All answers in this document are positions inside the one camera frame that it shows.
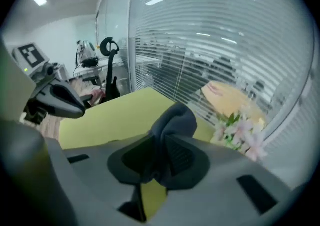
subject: gray fabric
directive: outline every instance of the gray fabric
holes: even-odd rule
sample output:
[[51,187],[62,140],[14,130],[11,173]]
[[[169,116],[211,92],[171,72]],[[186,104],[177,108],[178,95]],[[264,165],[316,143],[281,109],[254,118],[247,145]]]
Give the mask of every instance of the gray fabric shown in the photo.
[[150,132],[154,134],[157,142],[163,142],[166,135],[192,138],[197,127],[194,113],[183,103],[177,102],[162,114]]

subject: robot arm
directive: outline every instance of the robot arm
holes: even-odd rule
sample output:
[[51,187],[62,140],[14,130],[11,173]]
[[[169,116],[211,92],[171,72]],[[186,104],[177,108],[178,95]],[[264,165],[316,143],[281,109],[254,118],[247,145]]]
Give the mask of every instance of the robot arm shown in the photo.
[[31,78],[36,85],[24,108],[26,120],[39,125],[47,114],[71,119],[85,114],[79,95],[68,83],[56,78],[54,65],[36,44],[16,47],[12,56],[25,78]]

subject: flower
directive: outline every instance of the flower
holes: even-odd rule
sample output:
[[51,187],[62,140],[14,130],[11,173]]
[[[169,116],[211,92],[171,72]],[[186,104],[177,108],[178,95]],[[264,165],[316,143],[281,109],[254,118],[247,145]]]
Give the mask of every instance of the flower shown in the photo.
[[219,121],[218,123],[215,124],[215,132],[213,135],[213,138],[211,139],[212,142],[220,142],[224,135],[225,135],[225,130],[227,129],[227,124],[225,122]]
[[239,114],[241,115],[241,118],[243,120],[247,120],[248,118],[250,118],[252,114],[252,109],[250,105],[241,105]]
[[241,142],[241,139],[246,140],[247,136],[250,136],[250,130],[252,128],[253,122],[251,121],[251,119],[239,119],[239,121],[237,121],[235,125],[229,126],[225,130],[225,132],[229,135],[234,135],[232,142],[234,145],[237,145]]
[[264,150],[265,134],[262,132],[262,129],[263,126],[261,124],[256,124],[252,134],[245,139],[245,142],[250,146],[245,155],[253,161],[257,161],[258,158],[261,159],[268,155]]
[[241,148],[239,149],[239,152],[242,154],[246,154],[247,150],[250,149],[249,144],[247,144],[246,142],[243,142],[243,144],[241,145]]

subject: black slot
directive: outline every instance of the black slot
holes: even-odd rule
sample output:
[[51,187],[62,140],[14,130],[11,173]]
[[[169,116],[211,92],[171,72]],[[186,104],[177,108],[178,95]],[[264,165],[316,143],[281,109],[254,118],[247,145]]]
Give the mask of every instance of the black slot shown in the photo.
[[278,203],[253,176],[244,175],[236,180],[260,215],[263,215]]
[[68,161],[70,164],[73,164],[73,163],[77,163],[77,162],[80,162],[80,161],[83,161],[83,160],[87,160],[89,159],[90,157],[86,154],[82,154],[82,155],[78,155],[78,156],[72,156],[72,157],[68,157]]
[[147,217],[144,211],[144,206],[142,202],[141,186],[136,185],[131,201],[125,202],[118,209],[119,212],[131,217],[139,222],[145,223]]
[[54,85],[50,89],[51,94],[61,100],[65,100],[70,104],[75,103],[75,100],[72,94],[64,87],[60,85]]
[[140,176],[145,175],[155,157],[154,142],[150,139],[126,152],[121,161]]
[[195,155],[191,150],[182,147],[174,141],[167,141],[166,149],[170,171],[173,177],[190,169],[193,166]]

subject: yellow sheet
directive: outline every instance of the yellow sheet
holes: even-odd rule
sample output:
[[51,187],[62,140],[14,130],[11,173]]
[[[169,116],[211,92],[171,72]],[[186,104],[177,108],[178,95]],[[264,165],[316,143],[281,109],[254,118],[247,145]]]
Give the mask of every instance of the yellow sheet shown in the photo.
[[[174,102],[145,88],[86,111],[82,118],[64,119],[59,142],[63,149],[96,146],[146,133]],[[197,118],[194,138],[209,142],[214,129]],[[144,212],[150,219],[166,200],[166,190],[155,180],[141,185]]]

